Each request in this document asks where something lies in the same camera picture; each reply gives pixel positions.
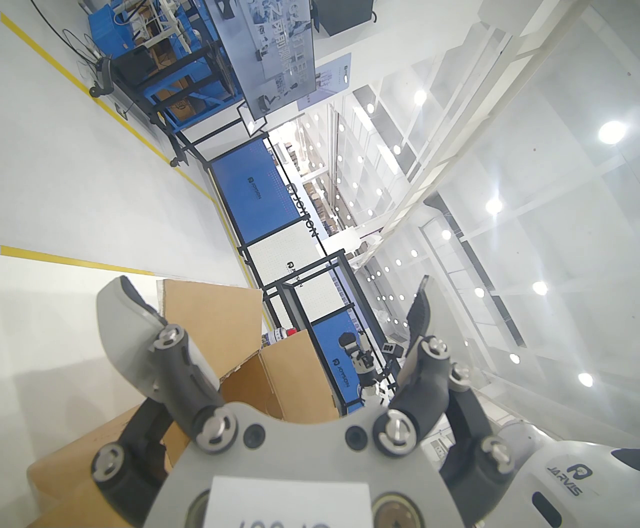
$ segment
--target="cardboard box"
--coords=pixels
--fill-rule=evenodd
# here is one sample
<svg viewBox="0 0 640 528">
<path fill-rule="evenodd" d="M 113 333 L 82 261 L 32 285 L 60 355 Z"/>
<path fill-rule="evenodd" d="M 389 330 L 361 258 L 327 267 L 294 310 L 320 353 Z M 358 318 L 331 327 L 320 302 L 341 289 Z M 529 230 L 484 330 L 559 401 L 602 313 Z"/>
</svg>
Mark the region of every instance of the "cardboard box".
<svg viewBox="0 0 640 528">
<path fill-rule="evenodd" d="M 262 292 L 196 282 L 159 282 L 165 318 L 185 328 L 222 380 L 226 401 L 241 401 L 276 419 L 301 424 L 339 417 L 330 384 L 307 332 L 259 350 Z M 104 444 L 116 440 L 132 409 L 36 461 L 28 479 L 43 515 L 32 528 L 128 526 L 104 500 L 90 464 Z M 189 443 L 174 423 L 164 436 L 168 471 Z"/>
<path fill-rule="evenodd" d="M 162 43 L 158 43 L 149 50 L 151 53 L 151 57 L 156 63 L 158 71 L 176 62 L 176 57 L 173 50 L 169 49 L 167 52 L 162 52 L 159 47 L 161 44 Z M 189 86 L 189 81 L 186 79 L 186 77 L 183 77 L 182 79 L 179 79 L 178 81 L 173 83 L 172 86 L 175 88 L 176 92 L 179 92 L 180 90 L 184 90 Z M 158 92 L 156 93 L 156 97 L 160 100 L 165 100 L 168 97 L 171 97 L 174 93 L 175 92 L 172 92 L 171 90 L 158 90 Z M 195 108 L 187 98 L 181 99 L 175 104 L 172 104 L 170 106 L 170 110 L 180 121 L 186 121 L 188 118 L 196 115 Z"/>
</svg>

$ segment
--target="white floor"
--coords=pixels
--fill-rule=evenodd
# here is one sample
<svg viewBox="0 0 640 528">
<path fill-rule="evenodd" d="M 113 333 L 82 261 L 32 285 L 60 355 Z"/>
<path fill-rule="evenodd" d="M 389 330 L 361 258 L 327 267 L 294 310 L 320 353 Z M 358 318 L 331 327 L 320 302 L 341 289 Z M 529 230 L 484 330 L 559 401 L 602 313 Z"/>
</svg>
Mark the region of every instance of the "white floor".
<svg viewBox="0 0 640 528">
<path fill-rule="evenodd" d="M 59 30 L 80 38 L 88 32 L 76 0 L 40 4 Z M 28 1 L 0 0 L 0 12 L 91 83 L 86 67 Z M 6 24 L 0 24 L 0 49 L 0 246 L 248 285 L 210 198 Z M 134 118 L 129 124 L 173 157 L 152 129 Z M 182 169 L 211 193 L 195 160 Z M 30 463 L 140 400 L 108 364 L 97 335 L 95 293 L 116 275 L 0 257 L 3 527 L 23 527 L 37 515 L 25 478 Z M 133 280 L 157 301 L 154 277 Z"/>
</svg>

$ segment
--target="white label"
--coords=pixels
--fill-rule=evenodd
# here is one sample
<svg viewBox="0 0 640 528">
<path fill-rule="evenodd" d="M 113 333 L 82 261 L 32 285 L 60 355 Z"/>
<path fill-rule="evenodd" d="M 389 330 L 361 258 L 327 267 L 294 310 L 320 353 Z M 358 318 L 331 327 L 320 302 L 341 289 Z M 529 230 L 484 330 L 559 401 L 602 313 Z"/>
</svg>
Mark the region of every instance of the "white label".
<svg viewBox="0 0 640 528">
<path fill-rule="evenodd" d="M 214 477 L 204 528 L 371 528 L 365 483 Z"/>
</svg>

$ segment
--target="banner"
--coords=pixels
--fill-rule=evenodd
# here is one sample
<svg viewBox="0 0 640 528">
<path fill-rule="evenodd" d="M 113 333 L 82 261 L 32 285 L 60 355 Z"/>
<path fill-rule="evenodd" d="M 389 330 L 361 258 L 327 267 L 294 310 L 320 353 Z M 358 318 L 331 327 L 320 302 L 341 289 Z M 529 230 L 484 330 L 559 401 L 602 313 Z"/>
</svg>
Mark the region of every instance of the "banner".
<svg viewBox="0 0 640 528">
<path fill-rule="evenodd" d="M 333 59 L 316 68 L 316 90 L 298 99 L 298 110 L 327 99 L 349 88 L 351 80 L 351 53 Z"/>
<path fill-rule="evenodd" d="M 308 0 L 205 0 L 253 119 L 316 88 Z"/>
</svg>

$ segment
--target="yellow floor line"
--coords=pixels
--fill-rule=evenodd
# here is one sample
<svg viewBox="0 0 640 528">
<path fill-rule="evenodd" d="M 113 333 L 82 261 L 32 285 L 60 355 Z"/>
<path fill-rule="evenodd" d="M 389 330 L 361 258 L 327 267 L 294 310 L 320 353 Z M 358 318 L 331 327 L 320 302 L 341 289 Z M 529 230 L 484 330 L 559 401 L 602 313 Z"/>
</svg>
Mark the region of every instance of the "yellow floor line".
<svg viewBox="0 0 640 528">
<path fill-rule="evenodd" d="M 21 250 L 10 246 L 0 246 L 0 255 L 3 257 L 15 257 L 17 259 L 40 260 L 42 262 L 53 262 L 55 264 L 67 264 L 68 266 L 80 266 L 82 268 L 108 269 L 119 273 L 137 273 L 138 275 L 155 275 L 152 271 L 143 269 L 123 268 L 122 266 L 112 266 L 101 262 L 91 262 L 90 260 L 70 259 L 59 255 L 50 255 L 38 251 Z"/>
<path fill-rule="evenodd" d="M 91 97 L 89 94 L 89 88 L 87 88 L 80 79 L 74 76 L 69 70 L 67 70 L 62 64 L 60 64 L 57 60 L 55 60 L 40 44 L 35 42 L 29 35 L 27 35 L 14 21 L 9 19 L 4 13 L 0 13 L 0 21 L 8 27 L 16 36 L 18 36 L 25 44 L 27 44 L 32 50 L 34 50 L 38 55 L 40 55 L 46 62 L 51 64 L 58 72 L 60 72 L 64 77 L 66 77 L 72 84 L 79 88 L 87 97 L 90 97 L 94 103 L 96 103 L 100 108 L 102 108 L 107 114 L 113 117 L 118 123 L 120 123 L 123 127 L 125 127 L 133 136 L 139 139 L 142 144 L 144 144 L 149 150 L 151 150 L 156 156 L 162 159 L 165 163 L 169 163 L 169 159 L 149 140 L 144 138 L 142 134 L 140 134 L 133 126 L 127 123 L 114 109 L 110 108 L 102 99 L 95 99 Z M 195 187 L 199 192 L 201 192 L 204 196 L 206 196 L 215 206 L 218 216 L 222 222 L 222 225 L 225 227 L 225 231 L 227 232 L 227 237 L 229 238 L 229 242 L 232 247 L 235 248 L 236 244 L 234 242 L 234 237 L 231 233 L 231 229 L 225 219 L 225 215 L 223 214 L 222 208 L 217 200 L 215 200 L 205 189 L 199 186 L 193 179 L 191 179 L 187 174 L 185 174 L 181 169 L 174 168 L 180 176 L 186 179 L 193 187 Z M 38 252 L 30 252 L 27 250 L 20 250 L 17 248 L 8 248 L 7 246 L 0 246 L 2 249 L 2 255 L 5 255 L 5 250 L 10 250 L 11 252 L 21 253 L 23 255 L 33 254 L 33 255 L 45 255 L 46 257 L 51 257 L 58 260 L 48 260 L 45 258 L 36 258 L 36 257 L 27 257 L 20 255 L 7 255 L 12 257 L 19 257 L 23 259 L 31 259 L 31 260 L 45 260 L 46 262 L 58 262 L 59 264 L 70 264 L 73 266 L 84 266 L 86 268 L 99 268 L 99 269 L 111 269 L 113 271 L 123 271 L 126 273 L 141 273 L 143 275 L 153 275 L 150 271 L 142 271 L 135 270 L 129 268 L 120 268 L 118 266 L 110 266 L 108 264 L 98 264 L 96 262 L 88 262 L 86 260 L 77 260 L 77 259 L 69 259 L 67 257 L 57 257 L 55 255 L 47 255 L 46 253 L 38 253 Z M 242 258 L 238 255 L 238 260 L 240 262 L 240 266 L 243 270 L 243 273 L 247 279 L 247 284 L 251 287 L 255 287 L 253 280 L 244 264 Z M 269 323 L 269 318 L 265 315 L 265 321 L 269 329 L 271 330 L 271 325 Z"/>
</svg>

